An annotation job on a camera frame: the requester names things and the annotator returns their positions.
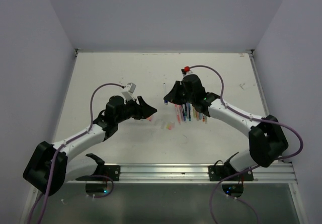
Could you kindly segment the yellow highlighter pen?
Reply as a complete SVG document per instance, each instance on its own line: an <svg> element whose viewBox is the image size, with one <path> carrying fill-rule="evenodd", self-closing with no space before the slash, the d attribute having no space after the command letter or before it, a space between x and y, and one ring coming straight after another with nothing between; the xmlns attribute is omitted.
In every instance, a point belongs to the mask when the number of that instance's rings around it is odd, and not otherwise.
<svg viewBox="0 0 322 224"><path fill-rule="evenodd" d="M197 111L196 111L195 107L193 107L193 116L194 116L194 118L196 118L196 119L197 119L197 117L198 117L198 114L197 114Z"/></svg>

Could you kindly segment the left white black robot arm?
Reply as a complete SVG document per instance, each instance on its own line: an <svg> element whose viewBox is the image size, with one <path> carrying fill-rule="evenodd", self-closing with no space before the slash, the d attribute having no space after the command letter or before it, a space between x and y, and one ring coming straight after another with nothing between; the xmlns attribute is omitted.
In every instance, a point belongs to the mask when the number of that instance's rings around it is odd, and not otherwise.
<svg viewBox="0 0 322 224"><path fill-rule="evenodd" d="M147 119L157 112L138 96L136 100L124 100L112 96L92 124L65 140L56 143L39 143L23 172L23 178L42 193L55 194L67 181L67 165L72 159L92 146L109 139L118 124L133 118Z"/></svg>

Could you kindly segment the purple pen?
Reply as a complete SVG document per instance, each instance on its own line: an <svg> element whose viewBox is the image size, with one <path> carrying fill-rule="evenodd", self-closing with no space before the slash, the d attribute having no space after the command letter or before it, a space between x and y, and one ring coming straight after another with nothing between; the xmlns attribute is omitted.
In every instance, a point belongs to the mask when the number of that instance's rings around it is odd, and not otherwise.
<svg viewBox="0 0 322 224"><path fill-rule="evenodd" d="M188 120L191 121L191 104L187 103L187 115L188 115Z"/></svg>

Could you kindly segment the blue capped white pen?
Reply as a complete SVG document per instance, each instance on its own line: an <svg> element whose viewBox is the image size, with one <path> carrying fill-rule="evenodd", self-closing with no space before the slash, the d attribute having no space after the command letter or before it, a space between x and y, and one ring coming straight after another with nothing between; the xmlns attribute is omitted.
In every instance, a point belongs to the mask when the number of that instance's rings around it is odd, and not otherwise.
<svg viewBox="0 0 322 224"><path fill-rule="evenodd" d="M164 97L167 95L167 87L166 83L163 83L163 89L164 89ZM168 105L168 101L164 99L164 104Z"/></svg>

